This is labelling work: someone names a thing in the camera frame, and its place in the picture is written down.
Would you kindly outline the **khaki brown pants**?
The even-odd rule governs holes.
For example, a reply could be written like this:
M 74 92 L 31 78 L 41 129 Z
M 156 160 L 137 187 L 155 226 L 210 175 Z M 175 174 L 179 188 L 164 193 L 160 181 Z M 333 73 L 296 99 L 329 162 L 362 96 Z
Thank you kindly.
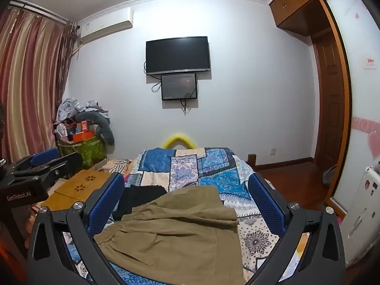
M 95 235 L 107 260 L 167 284 L 245 284 L 234 209 L 214 186 L 176 189 Z

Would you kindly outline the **green storage basket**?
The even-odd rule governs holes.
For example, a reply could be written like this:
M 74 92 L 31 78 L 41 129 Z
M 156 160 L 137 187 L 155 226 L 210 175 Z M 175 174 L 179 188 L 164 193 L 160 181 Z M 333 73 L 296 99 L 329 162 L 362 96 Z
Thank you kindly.
M 58 141 L 57 147 L 61 156 L 66 156 L 73 152 L 79 153 L 83 159 L 83 169 L 89 169 L 106 159 L 105 143 L 98 136 L 78 143 Z

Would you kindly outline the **wooden lap desk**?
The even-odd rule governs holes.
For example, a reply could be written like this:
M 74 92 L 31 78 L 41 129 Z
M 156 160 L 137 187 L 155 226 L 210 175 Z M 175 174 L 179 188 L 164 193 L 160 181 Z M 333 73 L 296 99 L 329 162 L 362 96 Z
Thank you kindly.
M 48 191 L 48 199 L 40 207 L 51 211 L 69 209 L 75 202 L 85 202 L 111 176 L 108 172 L 81 170 L 68 180 L 59 179 Z

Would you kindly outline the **orange box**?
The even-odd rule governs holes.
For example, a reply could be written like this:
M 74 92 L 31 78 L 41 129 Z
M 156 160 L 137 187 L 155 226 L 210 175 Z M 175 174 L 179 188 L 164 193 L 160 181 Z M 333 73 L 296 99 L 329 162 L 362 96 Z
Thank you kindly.
M 73 142 L 83 142 L 86 140 L 90 140 L 95 137 L 95 133 L 93 131 L 79 132 L 73 135 Z

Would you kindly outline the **white appliance with stickers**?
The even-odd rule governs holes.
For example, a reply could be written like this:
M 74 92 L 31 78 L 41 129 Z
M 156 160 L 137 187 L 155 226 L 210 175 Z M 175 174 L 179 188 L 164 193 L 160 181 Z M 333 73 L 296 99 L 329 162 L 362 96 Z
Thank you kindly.
M 340 224 L 346 267 L 362 259 L 379 241 L 379 164 L 367 167 Z

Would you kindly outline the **grey plush pillow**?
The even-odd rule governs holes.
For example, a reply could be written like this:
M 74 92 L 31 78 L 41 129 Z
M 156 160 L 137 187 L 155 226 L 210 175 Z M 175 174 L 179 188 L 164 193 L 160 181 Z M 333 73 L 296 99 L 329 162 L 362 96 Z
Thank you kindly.
M 96 111 L 83 111 L 75 115 L 76 122 L 87 121 L 97 126 L 95 134 L 101 137 L 108 145 L 115 145 L 115 138 L 108 120 Z

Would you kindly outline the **pile of light clothes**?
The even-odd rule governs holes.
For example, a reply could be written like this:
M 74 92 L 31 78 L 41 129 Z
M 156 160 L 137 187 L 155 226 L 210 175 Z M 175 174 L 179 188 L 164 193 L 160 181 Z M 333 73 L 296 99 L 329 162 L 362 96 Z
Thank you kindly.
M 59 105 L 55 121 L 62 122 L 66 119 L 74 119 L 79 113 L 92 111 L 101 114 L 110 122 L 109 111 L 100 106 L 96 100 L 89 100 L 86 105 L 81 105 L 80 102 L 74 98 L 68 98 Z

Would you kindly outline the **black folded garment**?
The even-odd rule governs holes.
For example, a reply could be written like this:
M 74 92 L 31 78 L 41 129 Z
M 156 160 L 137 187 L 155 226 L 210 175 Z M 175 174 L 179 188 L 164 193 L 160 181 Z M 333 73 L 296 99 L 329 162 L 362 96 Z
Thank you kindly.
M 112 213 L 113 220 L 120 221 L 124 215 L 132 213 L 133 208 L 154 201 L 165 194 L 167 194 L 166 189 L 160 185 L 131 185 L 124 189 L 117 208 Z

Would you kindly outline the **yellow curved headboard piece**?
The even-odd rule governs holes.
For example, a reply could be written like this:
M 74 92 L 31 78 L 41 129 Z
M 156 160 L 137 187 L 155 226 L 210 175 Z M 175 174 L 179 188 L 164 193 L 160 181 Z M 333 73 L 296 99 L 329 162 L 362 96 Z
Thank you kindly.
M 180 143 L 183 145 L 186 149 L 196 149 L 197 146 L 195 143 L 184 134 L 176 133 L 172 136 L 170 136 L 165 143 L 162 145 L 162 149 L 172 149 L 175 146 L 175 143 Z

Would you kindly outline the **pink striped curtain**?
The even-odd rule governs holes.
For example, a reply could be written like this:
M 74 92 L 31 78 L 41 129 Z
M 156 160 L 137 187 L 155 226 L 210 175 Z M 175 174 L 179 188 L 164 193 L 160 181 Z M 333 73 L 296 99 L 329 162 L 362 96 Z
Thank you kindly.
M 12 6 L 1 14 L 1 151 L 10 163 L 55 147 L 53 125 L 76 40 L 72 21 Z

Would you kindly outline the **blue patchwork quilt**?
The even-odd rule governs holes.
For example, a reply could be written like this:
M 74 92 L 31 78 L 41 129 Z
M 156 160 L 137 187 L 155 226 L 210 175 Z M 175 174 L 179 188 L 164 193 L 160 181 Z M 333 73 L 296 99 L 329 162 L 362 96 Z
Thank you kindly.
M 225 147 L 206 147 L 190 150 L 146 150 L 121 175 L 124 178 L 124 189 L 131 185 L 160 185 L 169 193 L 195 185 L 216 187 L 222 203 L 234 209 L 237 215 L 243 277 L 246 283 L 258 271 L 280 239 L 278 235 L 271 233 L 248 191 L 248 180 L 252 174 L 253 169 L 231 150 Z M 116 222 L 112 213 L 103 229 Z M 131 273 L 112 262 L 110 264 L 124 284 L 167 284 Z

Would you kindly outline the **white air conditioner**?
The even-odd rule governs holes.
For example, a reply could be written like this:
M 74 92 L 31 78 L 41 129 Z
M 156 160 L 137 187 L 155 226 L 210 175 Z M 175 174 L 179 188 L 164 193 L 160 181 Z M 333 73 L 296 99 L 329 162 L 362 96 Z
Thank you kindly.
M 79 23 L 80 45 L 133 28 L 133 10 L 130 7 L 85 19 Z

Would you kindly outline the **wooden wardrobe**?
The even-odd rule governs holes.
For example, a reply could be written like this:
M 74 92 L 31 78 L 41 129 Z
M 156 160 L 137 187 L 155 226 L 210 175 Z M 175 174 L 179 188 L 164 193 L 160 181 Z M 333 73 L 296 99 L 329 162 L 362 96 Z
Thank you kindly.
M 267 0 L 276 26 L 310 42 L 316 89 L 314 163 L 332 170 L 325 204 L 338 215 L 345 209 L 334 200 L 347 156 L 352 94 L 341 33 L 326 0 Z

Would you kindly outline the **small black wall monitor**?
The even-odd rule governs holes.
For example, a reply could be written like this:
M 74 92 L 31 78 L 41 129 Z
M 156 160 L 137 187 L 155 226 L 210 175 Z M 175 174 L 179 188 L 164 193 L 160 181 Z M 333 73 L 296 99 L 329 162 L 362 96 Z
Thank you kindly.
M 161 78 L 163 101 L 192 100 L 198 96 L 198 82 L 195 73 L 164 75 Z

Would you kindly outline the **large black wall television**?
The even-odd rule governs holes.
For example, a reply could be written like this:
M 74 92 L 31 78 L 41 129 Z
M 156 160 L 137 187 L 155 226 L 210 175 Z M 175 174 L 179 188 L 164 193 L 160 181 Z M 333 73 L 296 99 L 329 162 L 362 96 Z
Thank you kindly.
M 210 71 L 211 60 L 207 36 L 177 37 L 146 42 L 146 73 Z

